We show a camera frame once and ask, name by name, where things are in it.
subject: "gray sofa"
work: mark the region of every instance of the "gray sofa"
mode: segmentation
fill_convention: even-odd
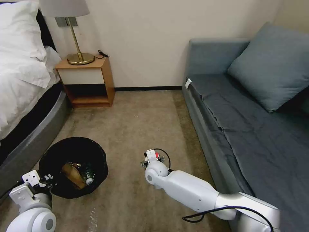
[[[268,113],[227,74],[248,44],[191,40],[184,98],[216,189],[278,207],[281,231],[309,231],[308,116],[294,100]],[[237,221],[230,221],[232,231]]]

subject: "bottle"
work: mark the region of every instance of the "bottle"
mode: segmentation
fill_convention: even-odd
[[[92,165],[90,163],[82,164],[79,168],[79,172],[86,185],[90,185],[93,182],[95,172],[92,169]]]

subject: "carpet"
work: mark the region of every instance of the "carpet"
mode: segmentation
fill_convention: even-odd
[[[146,150],[162,148],[173,170],[213,185],[180,90],[117,92],[111,108],[73,109],[54,143],[73,136],[102,146],[109,174],[90,195],[72,200],[53,196],[57,232],[230,231],[214,215],[196,224],[184,222],[182,217],[194,211],[148,184],[140,167]],[[0,232],[17,215],[17,206],[7,198],[0,206]]]

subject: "baseboard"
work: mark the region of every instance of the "baseboard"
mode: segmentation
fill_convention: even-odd
[[[115,91],[181,90],[182,86],[120,87]]]

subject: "bottle cap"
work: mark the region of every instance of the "bottle cap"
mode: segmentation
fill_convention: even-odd
[[[88,178],[88,179],[86,180],[86,184],[87,184],[87,185],[90,185],[92,182],[93,182],[93,179],[92,179],[92,178]]]

